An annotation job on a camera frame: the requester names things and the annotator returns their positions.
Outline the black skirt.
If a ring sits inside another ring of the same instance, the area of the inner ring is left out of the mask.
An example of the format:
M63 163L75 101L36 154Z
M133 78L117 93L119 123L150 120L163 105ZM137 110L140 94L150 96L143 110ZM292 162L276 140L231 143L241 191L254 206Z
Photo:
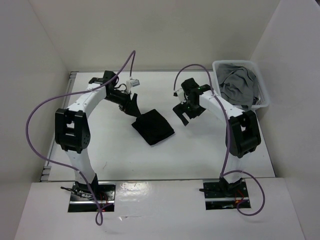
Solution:
M166 140L175 133L169 122L156 109L137 117L131 125L150 146Z

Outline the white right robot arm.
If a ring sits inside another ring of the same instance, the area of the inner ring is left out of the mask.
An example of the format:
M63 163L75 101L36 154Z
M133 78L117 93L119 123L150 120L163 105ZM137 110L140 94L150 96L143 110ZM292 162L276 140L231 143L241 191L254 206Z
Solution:
M189 119L208 111L226 124L225 145L227 159L223 161L217 192L225 197L233 195L240 187L245 161L261 144L256 114L244 111L223 99L210 85L199 85L193 78L185 80L173 92L179 104L173 112L186 126Z

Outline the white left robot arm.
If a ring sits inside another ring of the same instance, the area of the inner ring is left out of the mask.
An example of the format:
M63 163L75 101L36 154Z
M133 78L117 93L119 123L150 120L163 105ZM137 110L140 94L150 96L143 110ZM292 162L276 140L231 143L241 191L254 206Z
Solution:
M93 77L88 82L85 92L73 104L55 112L55 142L67 154L74 169L75 184L71 191L88 200L97 198L100 193L98 177L88 154L90 114L102 100L107 100L129 116L141 115L138 95L132 93L132 88L139 86L139 80L130 77L124 83L124 90L120 90L118 80L113 71L106 70L102 77Z

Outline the grey skirt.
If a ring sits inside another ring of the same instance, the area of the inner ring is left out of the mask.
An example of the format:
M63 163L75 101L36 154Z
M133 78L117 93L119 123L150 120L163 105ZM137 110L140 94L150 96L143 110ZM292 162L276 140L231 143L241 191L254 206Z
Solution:
M232 105L251 110L259 100L258 79L250 69L220 64L216 76L222 98Z

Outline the white perforated plastic basket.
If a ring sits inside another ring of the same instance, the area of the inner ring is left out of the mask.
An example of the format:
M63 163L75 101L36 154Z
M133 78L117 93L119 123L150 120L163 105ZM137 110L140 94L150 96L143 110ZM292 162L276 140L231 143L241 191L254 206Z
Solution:
M257 87L258 87L258 100L256 101L256 104L252 105L251 109L253 111L256 111L260 108L266 108L269 106L270 98L269 98L269 94L265 86L265 82L261 74L261 71L258 65L250 60L216 60L212 63L212 71L213 71L212 85L218 95L221 95L221 91L218 83L217 69L221 64L245 67L247 70L252 71L256 76Z

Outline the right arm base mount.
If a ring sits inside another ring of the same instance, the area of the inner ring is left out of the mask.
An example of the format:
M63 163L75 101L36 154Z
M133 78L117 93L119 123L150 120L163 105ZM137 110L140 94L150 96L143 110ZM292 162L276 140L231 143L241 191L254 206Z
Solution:
M251 203L246 182L241 179L231 186L220 180L207 180L199 189L204 194L206 210L250 209Z

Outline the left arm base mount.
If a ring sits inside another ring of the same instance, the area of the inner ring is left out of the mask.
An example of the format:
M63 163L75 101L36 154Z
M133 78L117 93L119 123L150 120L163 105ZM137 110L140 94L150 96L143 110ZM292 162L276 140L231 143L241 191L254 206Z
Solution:
M72 187L60 187L64 191L70 192L68 204L69 213L95 213L98 207L92 194L89 191L76 190L76 183ZM95 192L95 198L102 212L114 212L116 198L116 184L113 182L101 181Z

